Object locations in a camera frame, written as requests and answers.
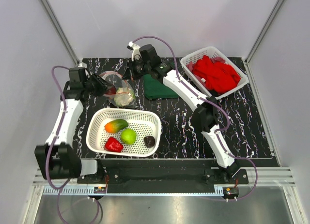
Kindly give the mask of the green fake apple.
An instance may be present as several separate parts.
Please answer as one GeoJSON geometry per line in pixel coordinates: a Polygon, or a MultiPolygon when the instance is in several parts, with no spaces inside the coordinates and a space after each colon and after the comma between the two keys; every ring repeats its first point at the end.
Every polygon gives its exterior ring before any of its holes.
{"type": "Polygon", "coordinates": [[[134,144],[136,137],[136,132],[132,129],[125,129],[121,133],[121,141],[128,145],[134,144]]]}

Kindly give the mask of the orange fake mango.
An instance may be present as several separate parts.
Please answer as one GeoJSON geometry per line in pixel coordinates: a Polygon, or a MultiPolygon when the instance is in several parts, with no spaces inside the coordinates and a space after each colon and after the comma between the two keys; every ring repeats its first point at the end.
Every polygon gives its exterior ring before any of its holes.
{"type": "Polygon", "coordinates": [[[105,131],[110,134],[118,133],[120,130],[127,128],[128,122],[124,119],[115,119],[105,125],[105,131]]]}

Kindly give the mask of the red fake pepper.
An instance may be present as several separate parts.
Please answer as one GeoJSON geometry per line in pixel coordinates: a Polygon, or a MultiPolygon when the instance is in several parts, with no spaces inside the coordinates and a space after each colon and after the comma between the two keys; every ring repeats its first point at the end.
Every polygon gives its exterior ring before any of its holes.
{"type": "Polygon", "coordinates": [[[124,147],[123,147],[122,143],[120,143],[116,138],[110,137],[106,141],[104,148],[107,151],[120,153],[124,147]]]}

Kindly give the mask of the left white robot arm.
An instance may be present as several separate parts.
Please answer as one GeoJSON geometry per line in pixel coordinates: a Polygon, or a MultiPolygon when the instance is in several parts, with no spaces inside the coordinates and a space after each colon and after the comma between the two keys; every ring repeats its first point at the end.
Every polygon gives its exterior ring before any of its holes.
{"type": "Polygon", "coordinates": [[[100,97],[113,85],[99,75],[89,72],[82,65],[68,70],[69,79],[60,91],[60,111],[47,140],[37,145],[34,155],[42,176],[53,179],[75,179],[88,176],[93,183],[100,183],[105,176],[97,160],[82,160],[73,150],[75,129],[90,96],[100,97]]]}

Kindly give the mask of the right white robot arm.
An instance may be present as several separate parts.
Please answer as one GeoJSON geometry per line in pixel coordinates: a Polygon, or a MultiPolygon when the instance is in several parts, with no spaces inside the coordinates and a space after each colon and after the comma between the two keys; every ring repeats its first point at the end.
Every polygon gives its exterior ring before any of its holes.
{"type": "Polygon", "coordinates": [[[240,181],[241,167],[220,131],[217,118],[220,108],[215,98],[207,98],[195,89],[178,73],[177,65],[163,61],[152,45],[139,46],[130,42],[127,49],[132,55],[127,61],[124,78],[136,80],[144,75],[151,75],[182,98],[193,112],[194,130],[206,138],[216,157],[219,169],[209,179],[213,182],[237,184],[240,181]]]}

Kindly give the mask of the dark red fake apple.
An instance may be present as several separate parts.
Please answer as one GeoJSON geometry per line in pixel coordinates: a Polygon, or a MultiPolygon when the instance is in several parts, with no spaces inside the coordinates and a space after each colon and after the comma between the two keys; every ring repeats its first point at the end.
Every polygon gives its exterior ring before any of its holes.
{"type": "Polygon", "coordinates": [[[105,95],[115,95],[116,94],[116,88],[115,87],[112,87],[112,88],[110,88],[106,93],[105,93],[105,95]]]}

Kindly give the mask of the dark brown fake fruit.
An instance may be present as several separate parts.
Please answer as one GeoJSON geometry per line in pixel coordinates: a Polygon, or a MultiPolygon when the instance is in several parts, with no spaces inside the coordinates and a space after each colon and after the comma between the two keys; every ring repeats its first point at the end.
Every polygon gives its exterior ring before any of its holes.
{"type": "Polygon", "coordinates": [[[155,138],[151,135],[143,138],[144,144],[146,147],[151,148],[155,145],[155,138]]]}

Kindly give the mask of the clear zip top bag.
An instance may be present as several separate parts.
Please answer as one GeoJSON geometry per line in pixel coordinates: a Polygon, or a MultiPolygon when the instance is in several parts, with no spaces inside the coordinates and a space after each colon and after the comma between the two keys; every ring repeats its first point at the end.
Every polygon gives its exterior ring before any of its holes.
{"type": "Polygon", "coordinates": [[[104,94],[109,102],[116,107],[133,107],[136,98],[131,85],[122,79],[122,75],[115,71],[106,71],[99,75],[103,80],[109,82],[113,87],[104,94]]]}

